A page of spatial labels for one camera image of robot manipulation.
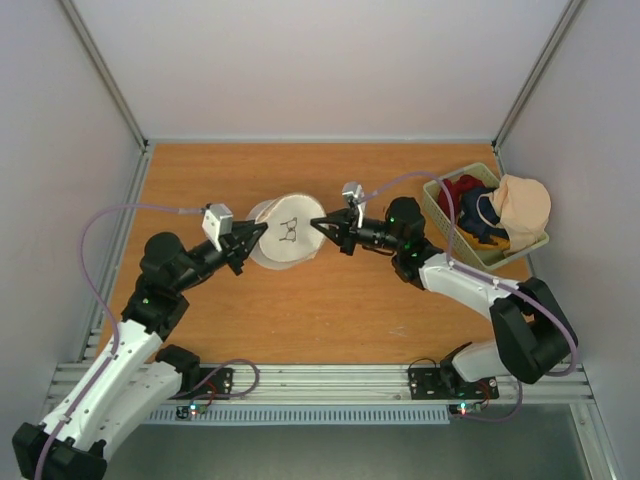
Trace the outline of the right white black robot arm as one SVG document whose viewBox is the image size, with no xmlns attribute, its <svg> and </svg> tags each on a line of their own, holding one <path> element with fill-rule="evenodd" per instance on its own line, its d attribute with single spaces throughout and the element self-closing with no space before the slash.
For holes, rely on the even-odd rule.
<svg viewBox="0 0 640 480">
<path fill-rule="evenodd" d="M 534 384 L 559 375 L 561 361 L 577 359 L 577 336 L 545 282 L 492 277 L 453 260 L 426 238 L 426 220 L 415 199 L 394 199 L 382 220 L 364 217 L 362 207 L 349 201 L 310 224 L 341 252 L 350 255 L 361 246 L 387 255 L 402 281 L 490 321 L 493 340 L 464 344 L 440 361 L 440 382 L 450 395 L 463 396 L 477 381 L 502 375 Z"/>
</svg>

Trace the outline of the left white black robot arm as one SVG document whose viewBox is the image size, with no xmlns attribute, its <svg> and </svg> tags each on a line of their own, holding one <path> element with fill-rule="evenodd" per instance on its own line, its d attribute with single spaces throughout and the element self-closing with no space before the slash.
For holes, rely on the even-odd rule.
<svg viewBox="0 0 640 480">
<path fill-rule="evenodd" d="M 186 398 L 199 414 L 231 398 L 232 364 L 203 369 L 196 354 L 167 339 L 189 306 L 185 291 L 228 267 L 241 274 L 264 223 L 223 221 L 191 250 L 179 237 L 151 237 L 135 290 L 112 336 L 71 392 L 38 424 L 23 423 L 12 446 L 24 479 L 101 479 L 122 442 L 167 400 Z"/>
</svg>

